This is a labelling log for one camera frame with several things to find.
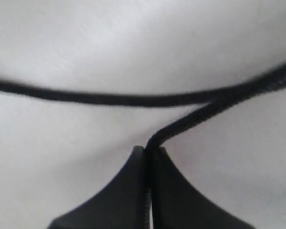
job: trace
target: white surface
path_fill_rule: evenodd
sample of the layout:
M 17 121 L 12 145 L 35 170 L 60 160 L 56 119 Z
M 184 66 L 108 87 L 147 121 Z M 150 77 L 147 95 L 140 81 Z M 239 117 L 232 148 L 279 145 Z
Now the white surface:
M 286 0 L 0 0 L 0 77 L 100 92 L 238 83 L 286 60 Z M 42 229 L 100 190 L 132 146 L 189 111 L 0 94 L 0 229 Z M 259 229 L 286 229 L 286 91 L 165 146 L 184 175 Z

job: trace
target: white fabric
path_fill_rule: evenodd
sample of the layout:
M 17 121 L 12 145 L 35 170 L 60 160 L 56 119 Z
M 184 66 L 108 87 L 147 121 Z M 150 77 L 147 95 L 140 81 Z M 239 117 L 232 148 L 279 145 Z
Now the white fabric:
M 0 0 L 0 78 L 173 93 L 286 60 L 286 0 Z M 0 229 L 42 229 L 118 172 L 134 145 L 195 107 L 131 109 L 0 94 Z M 165 144 L 183 174 L 259 229 L 286 229 L 286 90 Z

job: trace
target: white background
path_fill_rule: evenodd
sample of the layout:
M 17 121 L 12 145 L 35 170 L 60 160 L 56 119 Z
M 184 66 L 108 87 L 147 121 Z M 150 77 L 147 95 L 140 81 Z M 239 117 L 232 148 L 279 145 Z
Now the white background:
M 286 0 L 0 0 L 0 78 L 18 82 L 174 93 L 240 83 L 285 60 Z M 0 229 L 47 227 L 191 109 L 0 94 Z M 286 229 L 286 90 L 165 146 L 215 203 L 259 229 Z

